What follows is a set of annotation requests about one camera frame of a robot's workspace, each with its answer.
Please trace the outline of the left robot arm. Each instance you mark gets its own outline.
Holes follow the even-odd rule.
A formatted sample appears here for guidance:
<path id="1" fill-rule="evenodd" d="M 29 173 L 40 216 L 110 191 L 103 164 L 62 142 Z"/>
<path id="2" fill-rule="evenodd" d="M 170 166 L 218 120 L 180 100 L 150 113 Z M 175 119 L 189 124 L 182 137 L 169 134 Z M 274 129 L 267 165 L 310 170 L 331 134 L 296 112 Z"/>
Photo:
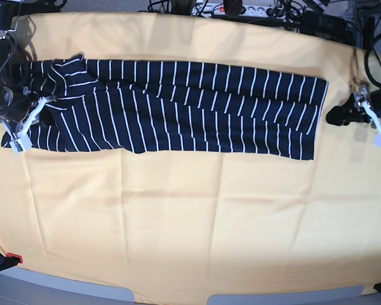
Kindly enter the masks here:
<path id="1" fill-rule="evenodd" d="M 353 80 L 350 97 L 329 111 L 327 123 L 381 126 L 381 1 L 328 1 L 322 18 L 331 38 L 364 51 L 365 80 Z"/>

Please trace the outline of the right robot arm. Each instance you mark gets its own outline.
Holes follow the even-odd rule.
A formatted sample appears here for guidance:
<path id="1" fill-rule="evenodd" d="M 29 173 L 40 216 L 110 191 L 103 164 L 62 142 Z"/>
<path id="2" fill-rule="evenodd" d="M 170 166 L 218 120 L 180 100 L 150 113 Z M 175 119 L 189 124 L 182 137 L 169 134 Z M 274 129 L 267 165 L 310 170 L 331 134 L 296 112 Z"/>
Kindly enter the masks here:
<path id="1" fill-rule="evenodd" d="M 37 105 L 31 92 L 32 58 L 19 45 L 15 35 L 21 16 L 58 13 L 63 1 L 0 1 L 0 120 L 21 123 Z"/>

